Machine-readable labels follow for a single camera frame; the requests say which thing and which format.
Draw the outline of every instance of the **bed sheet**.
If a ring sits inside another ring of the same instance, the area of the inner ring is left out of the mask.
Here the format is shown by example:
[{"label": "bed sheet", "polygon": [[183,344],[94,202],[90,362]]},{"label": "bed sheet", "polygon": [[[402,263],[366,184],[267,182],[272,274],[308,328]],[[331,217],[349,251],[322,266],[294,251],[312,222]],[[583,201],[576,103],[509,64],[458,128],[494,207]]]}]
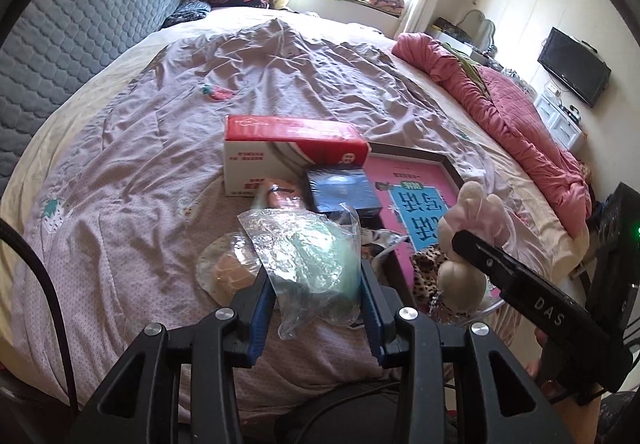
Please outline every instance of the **bed sheet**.
[{"label": "bed sheet", "polygon": [[[15,169],[0,202],[0,215],[18,231],[23,231],[30,215],[34,197],[49,170],[64,152],[75,135],[103,108],[129,81],[148,65],[166,45],[179,39],[193,38],[202,33],[225,32],[264,23],[279,17],[297,29],[335,43],[367,42],[389,53],[394,42],[367,27],[287,14],[280,11],[252,9],[224,9],[212,12],[205,20],[181,24],[150,35],[114,63],[96,75],[69,101],[57,110],[38,131]],[[460,105],[442,88],[418,70],[394,58],[398,70],[426,90],[463,132],[490,154],[497,172],[507,180],[529,210],[544,247],[552,248],[552,275],[557,281],[580,261],[588,246],[584,236],[571,239],[553,214],[550,206],[529,177],[504,150],[498,146],[466,114]],[[12,349],[10,292],[16,259],[6,247],[0,247],[0,361],[18,378],[34,384],[33,371],[17,358]]]}]

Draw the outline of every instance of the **silver screw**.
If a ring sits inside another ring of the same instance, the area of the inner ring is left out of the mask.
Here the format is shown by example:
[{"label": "silver screw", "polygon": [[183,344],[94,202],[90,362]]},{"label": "silver screw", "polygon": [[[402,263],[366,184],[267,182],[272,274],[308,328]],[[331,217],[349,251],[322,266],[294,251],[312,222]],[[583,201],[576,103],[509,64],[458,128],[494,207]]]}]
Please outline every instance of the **silver screw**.
[{"label": "silver screw", "polygon": [[471,325],[471,331],[476,336],[485,336],[489,333],[489,327],[484,323],[474,323]]},{"label": "silver screw", "polygon": [[224,321],[225,319],[231,319],[234,316],[234,313],[235,312],[233,311],[233,309],[224,307],[222,309],[216,310],[216,318]]},{"label": "silver screw", "polygon": [[148,336],[156,336],[162,332],[162,325],[160,323],[149,323],[145,327],[145,334]]},{"label": "silver screw", "polygon": [[402,307],[398,313],[402,319],[406,319],[407,321],[418,317],[418,311],[411,307]]}]

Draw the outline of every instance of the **green cloth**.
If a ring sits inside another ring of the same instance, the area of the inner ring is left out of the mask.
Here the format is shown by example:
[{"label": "green cloth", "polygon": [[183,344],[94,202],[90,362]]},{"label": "green cloth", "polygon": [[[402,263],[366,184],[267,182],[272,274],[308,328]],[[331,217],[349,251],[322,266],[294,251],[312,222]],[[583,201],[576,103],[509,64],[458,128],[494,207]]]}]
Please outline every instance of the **green cloth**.
[{"label": "green cloth", "polygon": [[476,70],[476,66],[479,65],[478,62],[475,62],[465,53],[456,50],[453,46],[449,45],[449,43],[440,43],[444,48],[446,48],[451,54],[458,58],[458,63],[465,71],[466,77],[471,79],[471,81],[479,88],[482,94],[489,100],[491,100],[491,96],[489,95],[489,90],[487,90],[486,85],[484,84],[484,80],[480,77],[480,74]]}]

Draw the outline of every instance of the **pink bed sheet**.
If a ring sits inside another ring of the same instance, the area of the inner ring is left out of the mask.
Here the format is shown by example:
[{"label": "pink bed sheet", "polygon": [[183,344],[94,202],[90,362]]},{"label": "pink bed sheet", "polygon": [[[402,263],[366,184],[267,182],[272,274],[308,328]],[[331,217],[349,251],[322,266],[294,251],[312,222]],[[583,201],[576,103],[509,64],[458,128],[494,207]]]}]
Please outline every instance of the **pink bed sheet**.
[{"label": "pink bed sheet", "polygon": [[554,142],[529,97],[513,81],[479,67],[491,97],[487,99],[456,57],[427,34],[401,34],[392,53],[427,73],[462,104],[527,172],[569,235],[580,235],[591,214],[591,199],[578,162]]}]

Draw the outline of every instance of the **quilted headboard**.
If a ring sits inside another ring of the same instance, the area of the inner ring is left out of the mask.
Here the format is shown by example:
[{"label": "quilted headboard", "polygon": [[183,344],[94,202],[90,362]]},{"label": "quilted headboard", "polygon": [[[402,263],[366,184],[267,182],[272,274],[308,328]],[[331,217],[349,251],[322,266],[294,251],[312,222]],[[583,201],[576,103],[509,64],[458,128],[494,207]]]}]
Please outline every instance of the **quilted headboard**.
[{"label": "quilted headboard", "polygon": [[38,128],[180,0],[32,0],[0,49],[0,195]]}]

